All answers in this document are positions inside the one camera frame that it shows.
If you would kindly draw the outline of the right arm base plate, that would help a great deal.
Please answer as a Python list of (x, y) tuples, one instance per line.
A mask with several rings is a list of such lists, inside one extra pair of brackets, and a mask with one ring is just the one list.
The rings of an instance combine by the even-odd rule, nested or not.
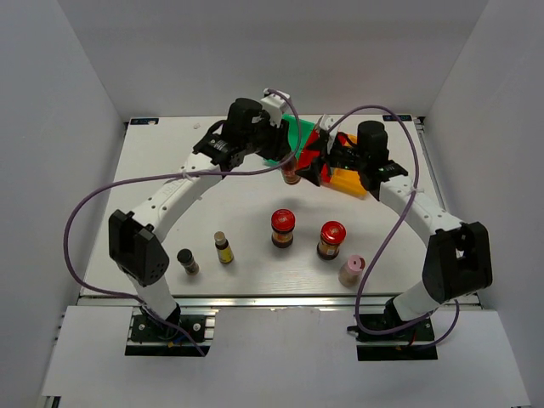
[(429, 318), (413, 327), (393, 334), (371, 336), (357, 325), (348, 326), (347, 333), (354, 337), (359, 362), (437, 360), (434, 329)]

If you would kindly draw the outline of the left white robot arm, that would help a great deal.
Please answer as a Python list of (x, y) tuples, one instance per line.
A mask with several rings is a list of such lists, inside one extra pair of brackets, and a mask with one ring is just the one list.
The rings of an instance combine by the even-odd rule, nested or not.
[(283, 118), (290, 103), (288, 95), (271, 89), (259, 101), (236, 99), (226, 118), (194, 145), (178, 176), (167, 177), (131, 211), (110, 215), (110, 258), (133, 284), (150, 329), (159, 338), (177, 337), (180, 322), (180, 308), (165, 278), (169, 257), (163, 241), (178, 219), (226, 174), (236, 172), (246, 156), (283, 162), (292, 154), (289, 124)]

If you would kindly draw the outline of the small brown cap bottle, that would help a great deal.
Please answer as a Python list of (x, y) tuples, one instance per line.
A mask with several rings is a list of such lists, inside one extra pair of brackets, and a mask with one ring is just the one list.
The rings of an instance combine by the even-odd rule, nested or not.
[(227, 240), (224, 232), (217, 231), (214, 234), (213, 239), (219, 262), (221, 264), (230, 264), (234, 260), (234, 253), (230, 248), (229, 241)]

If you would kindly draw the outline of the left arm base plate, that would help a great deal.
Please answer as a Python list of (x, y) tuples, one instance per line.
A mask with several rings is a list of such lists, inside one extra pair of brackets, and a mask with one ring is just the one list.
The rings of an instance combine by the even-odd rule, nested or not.
[(203, 357), (214, 337), (216, 309), (181, 309), (178, 325), (190, 334), (195, 345), (180, 331), (167, 327), (161, 331), (140, 309), (133, 308), (129, 323), (126, 356), (138, 357)]

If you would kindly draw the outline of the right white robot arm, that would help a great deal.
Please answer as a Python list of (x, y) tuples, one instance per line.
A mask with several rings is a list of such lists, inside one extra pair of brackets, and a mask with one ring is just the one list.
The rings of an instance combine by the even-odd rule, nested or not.
[(398, 214), (393, 229), (407, 224), (426, 247), (422, 278), (388, 300), (382, 328), (371, 329), (359, 321), (362, 332), (373, 337), (404, 338), (444, 303), (491, 285), (488, 230), (480, 222), (468, 224), (449, 214), (420, 190), (419, 174), (409, 174), (390, 159), (388, 134), (381, 122), (361, 122), (355, 141), (340, 135), (326, 116), (316, 130), (316, 138), (303, 148), (314, 157), (297, 174), (318, 185), (323, 170), (356, 171), (362, 187)]

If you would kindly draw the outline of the yellow cap sauce bottle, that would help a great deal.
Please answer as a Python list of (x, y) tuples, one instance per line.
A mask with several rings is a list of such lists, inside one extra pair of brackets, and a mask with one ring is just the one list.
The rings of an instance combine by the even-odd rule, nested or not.
[(296, 173), (297, 165), (297, 158), (295, 156), (289, 160), (284, 160), (281, 165), (281, 175), (286, 184), (295, 185), (301, 180), (301, 177)]

